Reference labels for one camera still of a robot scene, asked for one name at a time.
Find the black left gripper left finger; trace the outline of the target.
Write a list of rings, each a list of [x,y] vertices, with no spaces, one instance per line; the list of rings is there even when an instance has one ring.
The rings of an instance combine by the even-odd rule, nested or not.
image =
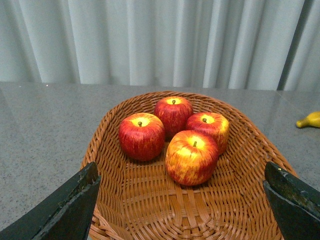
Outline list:
[[[2,240],[86,240],[101,176],[95,162],[0,232]]]

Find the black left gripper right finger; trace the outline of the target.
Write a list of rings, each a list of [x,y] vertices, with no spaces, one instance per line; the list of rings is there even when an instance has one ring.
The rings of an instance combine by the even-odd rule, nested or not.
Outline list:
[[[264,169],[263,188],[286,240],[320,238],[320,192],[269,161]]]

